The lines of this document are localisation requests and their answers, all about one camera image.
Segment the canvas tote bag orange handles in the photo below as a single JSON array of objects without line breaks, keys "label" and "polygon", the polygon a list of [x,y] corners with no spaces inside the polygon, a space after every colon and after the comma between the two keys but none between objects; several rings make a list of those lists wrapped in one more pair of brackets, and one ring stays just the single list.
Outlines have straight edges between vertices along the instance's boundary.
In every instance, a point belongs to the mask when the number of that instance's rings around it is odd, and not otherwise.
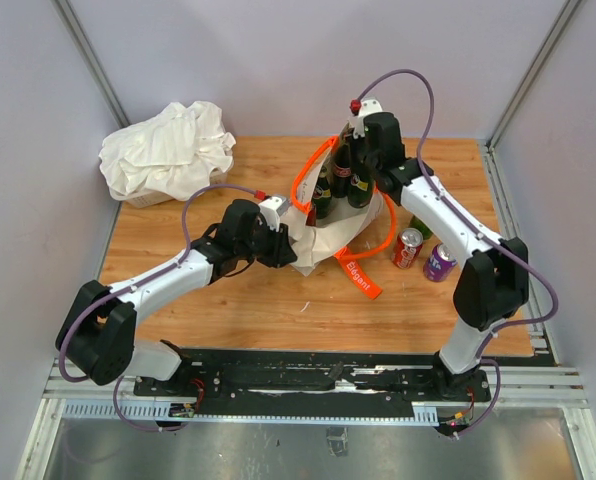
[{"label": "canvas tote bag orange handles", "polygon": [[[323,166],[332,165],[332,150],[336,148],[338,137],[327,138],[293,179],[290,207],[282,216],[282,221],[289,226],[291,246],[297,255],[292,267],[308,276],[321,262],[334,258],[349,280],[366,297],[374,300],[382,293],[382,289],[365,274],[359,261],[383,252],[394,240],[397,216],[393,202],[374,188],[372,199],[364,208],[353,208],[345,199],[333,199],[326,218],[317,219],[315,227],[305,225],[318,174]],[[390,218],[385,240],[376,247],[354,253],[350,243],[377,219],[383,209],[389,211]]]}]

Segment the green bottle gold foil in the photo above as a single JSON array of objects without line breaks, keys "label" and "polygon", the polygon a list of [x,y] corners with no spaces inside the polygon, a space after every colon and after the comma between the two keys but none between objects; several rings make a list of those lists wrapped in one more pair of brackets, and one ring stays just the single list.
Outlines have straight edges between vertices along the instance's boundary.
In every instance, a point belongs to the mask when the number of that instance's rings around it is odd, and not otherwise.
[{"label": "green bottle gold foil", "polygon": [[421,233],[424,241],[429,240],[433,236],[431,229],[417,216],[413,216],[411,218],[409,227],[418,230]]}]

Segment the red cola can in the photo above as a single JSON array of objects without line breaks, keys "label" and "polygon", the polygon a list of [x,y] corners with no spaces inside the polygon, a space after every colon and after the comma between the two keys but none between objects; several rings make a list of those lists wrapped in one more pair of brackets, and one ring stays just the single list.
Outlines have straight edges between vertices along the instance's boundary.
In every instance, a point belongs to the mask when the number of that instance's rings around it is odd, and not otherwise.
[{"label": "red cola can", "polygon": [[397,237],[391,254],[392,263],[400,268],[412,266],[423,246],[422,233],[416,228],[406,228]]}]

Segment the purple soda can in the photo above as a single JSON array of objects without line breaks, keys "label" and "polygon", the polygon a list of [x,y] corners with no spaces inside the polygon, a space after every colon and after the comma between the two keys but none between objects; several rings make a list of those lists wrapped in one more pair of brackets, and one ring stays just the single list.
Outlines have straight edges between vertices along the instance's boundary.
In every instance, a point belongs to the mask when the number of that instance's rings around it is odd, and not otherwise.
[{"label": "purple soda can", "polygon": [[424,276],[432,282],[443,282],[447,279],[457,261],[444,243],[436,245],[423,267]]}]

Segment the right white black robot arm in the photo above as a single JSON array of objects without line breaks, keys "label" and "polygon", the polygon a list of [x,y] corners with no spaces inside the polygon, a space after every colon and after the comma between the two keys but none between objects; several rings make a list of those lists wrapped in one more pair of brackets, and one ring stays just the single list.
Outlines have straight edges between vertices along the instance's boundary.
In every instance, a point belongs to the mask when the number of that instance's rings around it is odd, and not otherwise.
[{"label": "right white black robot arm", "polygon": [[444,243],[460,269],[453,294],[458,320],[435,354],[431,387],[444,400],[464,392],[493,331],[527,303],[528,248],[483,226],[444,188],[420,155],[409,157],[389,112],[351,117],[350,161],[378,190],[410,211]]}]

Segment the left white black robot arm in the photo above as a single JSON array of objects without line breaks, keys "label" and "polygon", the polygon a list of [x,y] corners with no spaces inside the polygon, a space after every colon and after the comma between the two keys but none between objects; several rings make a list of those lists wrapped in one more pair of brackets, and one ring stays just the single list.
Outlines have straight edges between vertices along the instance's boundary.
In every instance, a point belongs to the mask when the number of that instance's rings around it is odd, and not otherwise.
[{"label": "left white black robot arm", "polygon": [[72,362],[83,379],[99,386],[134,375],[157,380],[170,395],[185,393],[192,371],[182,365],[179,348],[165,341],[138,341],[137,327],[179,297],[237,274],[241,261],[270,268],[296,261],[289,228],[281,220],[288,207],[282,196],[259,204],[237,199],[220,222],[168,261],[109,286],[97,280],[84,284],[55,341],[63,378],[78,380],[66,369]]}]

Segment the cola glass bottle red cap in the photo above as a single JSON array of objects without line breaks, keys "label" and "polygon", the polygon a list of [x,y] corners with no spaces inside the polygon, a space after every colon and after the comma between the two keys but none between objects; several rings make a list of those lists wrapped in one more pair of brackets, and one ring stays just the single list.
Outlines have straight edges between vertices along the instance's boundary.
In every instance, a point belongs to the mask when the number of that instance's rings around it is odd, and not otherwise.
[{"label": "cola glass bottle red cap", "polygon": [[348,134],[341,133],[336,148],[332,150],[332,181],[331,190],[335,198],[347,195],[351,177],[351,160]]}]

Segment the white crumpled cloth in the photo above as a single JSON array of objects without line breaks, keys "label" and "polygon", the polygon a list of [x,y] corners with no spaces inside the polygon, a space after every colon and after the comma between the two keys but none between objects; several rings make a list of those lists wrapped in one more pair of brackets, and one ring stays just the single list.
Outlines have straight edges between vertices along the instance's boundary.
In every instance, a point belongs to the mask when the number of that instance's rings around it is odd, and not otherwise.
[{"label": "white crumpled cloth", "polygon": [[156,116],[108,135],[99,168],[115,200],[157,193],[185,201],[231,170],[235,145],[217,105],[172,102]]}]

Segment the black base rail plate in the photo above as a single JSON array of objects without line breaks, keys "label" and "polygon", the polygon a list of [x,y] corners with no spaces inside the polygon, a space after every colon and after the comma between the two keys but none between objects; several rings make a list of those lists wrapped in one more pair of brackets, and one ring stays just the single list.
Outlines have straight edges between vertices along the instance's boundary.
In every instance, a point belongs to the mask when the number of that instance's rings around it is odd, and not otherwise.
[{"label": "black base rail plate", "polygon": [[203,396],[204,416],[272,421],[405,421],[418,402],[453,412],[490,401],[482,369],[452,380],[432,355],[191,349],[170,380],[138,375],[139,397]]}]

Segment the right aluminium frame post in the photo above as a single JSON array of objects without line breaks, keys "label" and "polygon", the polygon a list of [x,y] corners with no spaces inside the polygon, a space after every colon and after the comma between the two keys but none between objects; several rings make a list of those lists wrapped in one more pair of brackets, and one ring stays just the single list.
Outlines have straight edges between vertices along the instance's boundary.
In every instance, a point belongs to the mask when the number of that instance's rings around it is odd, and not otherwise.
[{"label": "right aluminium frame post", "polygon": [[546,68],[552,54],[565,37],[579,11],[586,4],[584,0],[566,0],[560,8],[555,20],[550,26],[545,38],[540,44],[529,67],[522,76],[502,115],[497,121],[485,145],[488,149],[495,149],[503,135],[511,125],[514,117],[521,109],[540,75]]}]

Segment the aluminium frame post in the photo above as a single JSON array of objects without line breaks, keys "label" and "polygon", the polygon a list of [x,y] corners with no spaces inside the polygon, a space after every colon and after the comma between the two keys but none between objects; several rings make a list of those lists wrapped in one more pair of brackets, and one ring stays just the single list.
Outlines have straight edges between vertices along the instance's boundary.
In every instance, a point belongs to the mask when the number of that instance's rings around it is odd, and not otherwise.
[{"label": "aluminium frame post", "polygon": [[579,11],[586,4],[584,0],[566,0],[560,8],[555,20],[550,26],[545,38],[540,44],[529,67],[522,76],[502,115],[497,121],[485,145],[488,149],[495,149],[503,135],[511,125],[514,117],[521,109],[540,75],[546,68],[552,54],[565,37]]},{"label": "aluminium frame post", "polygon": [[109,80],[104,66],[87,35],[78,14],[69,0],[51,0],[67,33],[78,50],[102,98],[120,128],[130,124],[129,117]]}]

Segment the left aluminium frame post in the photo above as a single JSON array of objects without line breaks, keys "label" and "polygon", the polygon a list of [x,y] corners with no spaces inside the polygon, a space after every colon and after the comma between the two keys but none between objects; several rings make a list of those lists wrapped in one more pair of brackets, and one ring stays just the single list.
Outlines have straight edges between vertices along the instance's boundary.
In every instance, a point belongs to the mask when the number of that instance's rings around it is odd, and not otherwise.
[{"label": "left aluminium frame post", "polygon": [[129,117],[109,80],[104,66],[87,35],[78,14],[69,0],[51,0],[67,33],[78,50],[102,98],[120,128],[130,124]]}]

